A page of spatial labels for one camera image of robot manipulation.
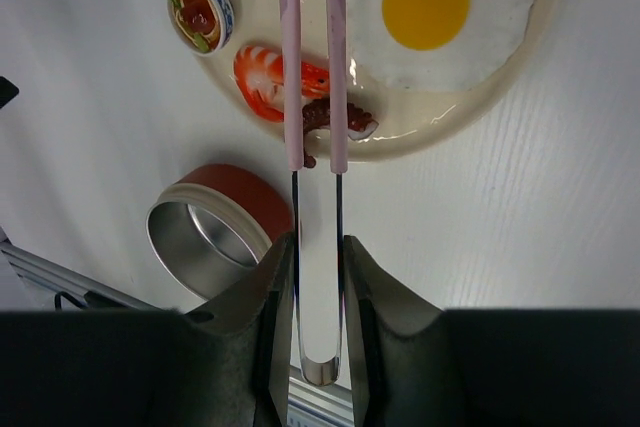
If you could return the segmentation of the toy fried egg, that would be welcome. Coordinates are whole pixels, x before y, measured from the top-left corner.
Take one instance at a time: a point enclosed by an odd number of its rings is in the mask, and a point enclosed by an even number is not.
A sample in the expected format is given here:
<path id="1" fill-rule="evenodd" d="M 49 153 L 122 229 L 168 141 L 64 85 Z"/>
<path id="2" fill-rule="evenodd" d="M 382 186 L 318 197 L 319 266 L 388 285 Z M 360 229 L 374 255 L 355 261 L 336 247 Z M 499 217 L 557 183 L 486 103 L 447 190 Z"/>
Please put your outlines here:
<path id="1" fill-rule="evenodd" d="M 347 0 L 355 65 L 390 88 L 462 92 L 525 38 L 534 0 Z"/>

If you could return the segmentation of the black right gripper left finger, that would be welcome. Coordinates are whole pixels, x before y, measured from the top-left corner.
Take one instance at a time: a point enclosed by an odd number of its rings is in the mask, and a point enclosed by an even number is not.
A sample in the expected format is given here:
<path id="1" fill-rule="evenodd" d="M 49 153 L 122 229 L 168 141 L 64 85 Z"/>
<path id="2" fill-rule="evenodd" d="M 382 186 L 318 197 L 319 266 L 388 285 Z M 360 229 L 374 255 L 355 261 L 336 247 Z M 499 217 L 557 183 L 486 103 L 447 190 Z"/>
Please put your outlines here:
<path id="1" fill-rule="evenodd" d="M 186 426 L 284 426 L 293 324 L 291 233 L 190 313 L 202 333 L 184 381 Z"/>

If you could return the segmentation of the red steel lunch box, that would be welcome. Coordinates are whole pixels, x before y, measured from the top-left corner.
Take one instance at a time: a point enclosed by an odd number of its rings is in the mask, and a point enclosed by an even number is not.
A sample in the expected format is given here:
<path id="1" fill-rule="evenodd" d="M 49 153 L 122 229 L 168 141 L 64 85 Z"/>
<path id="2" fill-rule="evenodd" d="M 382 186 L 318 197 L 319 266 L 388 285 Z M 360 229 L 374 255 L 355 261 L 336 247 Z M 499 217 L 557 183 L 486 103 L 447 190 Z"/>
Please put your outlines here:
<path id="1" fill-rule="evenodd" d="M 292 230 L 288 202 L 265 180 L 232 164 L 194 169 L 163 190 L 146 218 L 162 266 L 206 300 L 248 275 Z"/>

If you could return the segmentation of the dark red toy octopus tentacle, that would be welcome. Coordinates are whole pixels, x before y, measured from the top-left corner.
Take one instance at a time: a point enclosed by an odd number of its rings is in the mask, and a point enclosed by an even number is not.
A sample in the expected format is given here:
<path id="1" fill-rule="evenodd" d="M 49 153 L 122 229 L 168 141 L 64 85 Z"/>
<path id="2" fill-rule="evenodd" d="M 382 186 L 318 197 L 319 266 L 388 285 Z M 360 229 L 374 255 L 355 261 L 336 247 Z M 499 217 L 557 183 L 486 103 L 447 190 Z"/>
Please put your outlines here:
<path id="1" fill-rule="evenodd" d="M 303 136 L 317 130 L 332 129 L 330 99 L 315 99 L 302 108 Z M 342 174 L 347 170 L 348 153 L 345 143 L 348 139 L 354 141 L 365 140 L 370 137 L 378 127 L 374 116 L 354 103 L 346 104 L 346 127 L 339 130 L 343 146 L 338 149 L 338 155 L 331 154 L 332 171 Z"/>

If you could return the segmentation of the aluminium front rail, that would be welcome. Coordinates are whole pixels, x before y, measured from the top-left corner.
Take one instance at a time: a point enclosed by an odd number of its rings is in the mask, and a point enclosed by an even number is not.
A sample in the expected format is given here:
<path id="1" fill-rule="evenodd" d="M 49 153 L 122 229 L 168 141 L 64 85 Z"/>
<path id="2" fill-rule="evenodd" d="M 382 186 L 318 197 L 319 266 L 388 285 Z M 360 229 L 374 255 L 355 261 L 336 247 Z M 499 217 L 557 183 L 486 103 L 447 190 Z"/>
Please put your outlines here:
<path id="1" fill-rule="evenodd" d="M 17 274 L 50 291 L 64 291 L 83 299 L 92 292 L 111 302 L 133 309 L 151 310 L 146 303 L 87 276 L 39 257 L 1 239 L 1 253 Z M 289 426 L 352 426 L 354 424 L 351 392 L 340 386 L 314 387 L 303 380 L 299 368 L 289 374 Z"/>

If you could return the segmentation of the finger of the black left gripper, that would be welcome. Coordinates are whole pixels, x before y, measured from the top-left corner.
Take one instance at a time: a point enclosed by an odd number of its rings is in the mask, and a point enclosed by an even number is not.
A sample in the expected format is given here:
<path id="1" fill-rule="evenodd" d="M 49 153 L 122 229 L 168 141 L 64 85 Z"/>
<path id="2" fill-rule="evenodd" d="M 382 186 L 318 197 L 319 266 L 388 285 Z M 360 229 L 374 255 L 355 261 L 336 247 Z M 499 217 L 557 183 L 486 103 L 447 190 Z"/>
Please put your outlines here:
<path id="1" fill-rule="evenodd" d="M 0 77 L 0 108 L 5 107 L 9 102 L 19 95 L 19 88 L 6 77 Z"/>

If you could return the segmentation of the toy noodle bowl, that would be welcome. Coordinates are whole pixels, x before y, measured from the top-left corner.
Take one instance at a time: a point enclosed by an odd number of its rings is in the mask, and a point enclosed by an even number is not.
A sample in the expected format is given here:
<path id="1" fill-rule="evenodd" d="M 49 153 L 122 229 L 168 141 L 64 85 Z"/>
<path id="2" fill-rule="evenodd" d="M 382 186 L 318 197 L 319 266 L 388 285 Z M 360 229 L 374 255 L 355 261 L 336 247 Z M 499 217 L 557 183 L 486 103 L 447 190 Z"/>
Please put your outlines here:
<path id="1" fill-rule="evenodd" d="M 181 42 L 207 57 L 229 42 L 235 28 L 230 0 L 166 0 L 169 20 Z"/>

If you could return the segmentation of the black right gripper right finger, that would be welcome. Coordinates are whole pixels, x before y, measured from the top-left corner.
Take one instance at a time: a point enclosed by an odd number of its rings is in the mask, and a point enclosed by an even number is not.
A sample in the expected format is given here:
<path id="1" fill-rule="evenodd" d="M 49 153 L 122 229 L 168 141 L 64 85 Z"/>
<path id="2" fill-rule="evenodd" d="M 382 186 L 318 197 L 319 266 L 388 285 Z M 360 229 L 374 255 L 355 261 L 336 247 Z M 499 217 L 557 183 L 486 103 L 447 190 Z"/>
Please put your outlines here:
<path id="1" fill-rule="evenodd" d="M 441 311 L 344 239 L 346 327 L 357 426 L 448 426 L 450 360 Z"/>

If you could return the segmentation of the orange toy shrimp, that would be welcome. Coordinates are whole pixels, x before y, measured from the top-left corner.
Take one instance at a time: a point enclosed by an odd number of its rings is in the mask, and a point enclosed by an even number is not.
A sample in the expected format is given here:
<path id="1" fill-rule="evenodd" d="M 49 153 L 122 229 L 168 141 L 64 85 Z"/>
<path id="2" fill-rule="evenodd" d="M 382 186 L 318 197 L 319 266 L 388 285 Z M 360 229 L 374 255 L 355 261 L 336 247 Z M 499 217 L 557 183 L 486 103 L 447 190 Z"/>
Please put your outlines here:
<path id="1" fill-rule="evenodd" d="M 280 92 L 284 87 L 282 56 L 258 45 L 244 45 L 233 60 L 236 85 L 253 113 L 268 122 L 281 123 L 284 114 Z M 301 63 L 301 95 L 318 99 L 329 93 L 329 72 Z"/>

